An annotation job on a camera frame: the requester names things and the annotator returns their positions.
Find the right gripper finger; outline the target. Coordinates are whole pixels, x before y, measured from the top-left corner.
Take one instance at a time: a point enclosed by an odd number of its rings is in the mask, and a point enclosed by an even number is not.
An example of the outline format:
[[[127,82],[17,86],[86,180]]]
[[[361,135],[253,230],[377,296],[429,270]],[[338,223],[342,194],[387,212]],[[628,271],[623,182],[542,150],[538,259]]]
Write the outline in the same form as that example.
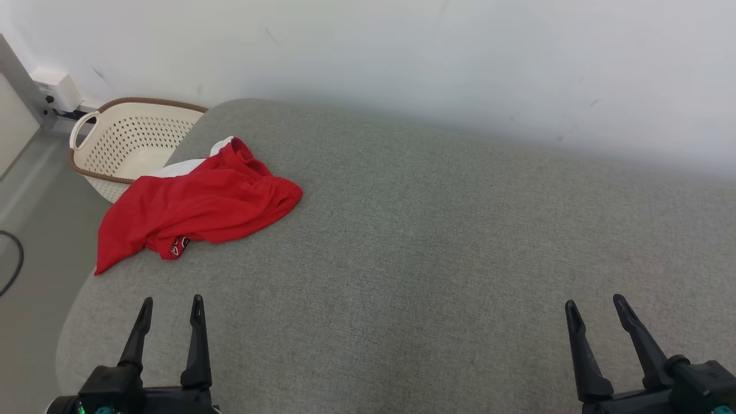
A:
[[[578,400],[598,403],[612,398],[614,388],[603,377],[586,337],[586,326],[575,301],[565,303],[565,316]]]
[[[633,308],[622,294],[614,294],[613,304],[620,323],[629,334],[643,372],[642,385],[648,391],[662,390],[673,385],[673,380],[664,370],[667,360],[664,352],[637,317]]]

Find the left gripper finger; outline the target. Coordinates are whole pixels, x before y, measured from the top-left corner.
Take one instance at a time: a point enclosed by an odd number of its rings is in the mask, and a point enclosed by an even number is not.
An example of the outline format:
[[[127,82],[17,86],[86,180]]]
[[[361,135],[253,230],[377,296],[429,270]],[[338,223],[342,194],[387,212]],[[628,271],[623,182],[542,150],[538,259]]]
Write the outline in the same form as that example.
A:
[[[124,346],[124,350],[122,351],[117,364],[118,367],[132,366],[137,370],[142,370],[144,368],[142,358],[144,355],[145,336],[150,331],[153,308],[153,298],[146,298],[140,307],[136,322],[134,323],[131,333],[129,334],[129,338],[126,341],[126,345]]]
[[[181,374],[181,386],[184,389],[209,389],[212,372],[204,300],[200,294],[193,298],[190,324],[191,340],[186,369]]]

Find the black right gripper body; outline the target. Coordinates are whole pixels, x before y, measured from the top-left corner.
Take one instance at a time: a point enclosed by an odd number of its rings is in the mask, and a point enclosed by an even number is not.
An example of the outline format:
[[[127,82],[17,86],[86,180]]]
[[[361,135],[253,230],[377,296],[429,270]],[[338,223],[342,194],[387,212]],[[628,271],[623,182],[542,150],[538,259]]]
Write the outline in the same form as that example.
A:
[[[581,392],[582,413],[676,413],[670,390],[631,391],[609,396]]]

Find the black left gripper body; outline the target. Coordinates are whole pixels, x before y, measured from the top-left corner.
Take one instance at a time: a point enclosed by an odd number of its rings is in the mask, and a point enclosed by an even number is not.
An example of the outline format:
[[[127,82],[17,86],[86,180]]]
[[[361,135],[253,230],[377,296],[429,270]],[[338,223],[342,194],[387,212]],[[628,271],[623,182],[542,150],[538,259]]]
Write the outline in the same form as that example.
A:
[[[223,413],[209,388],[144,388],[143,413]]]

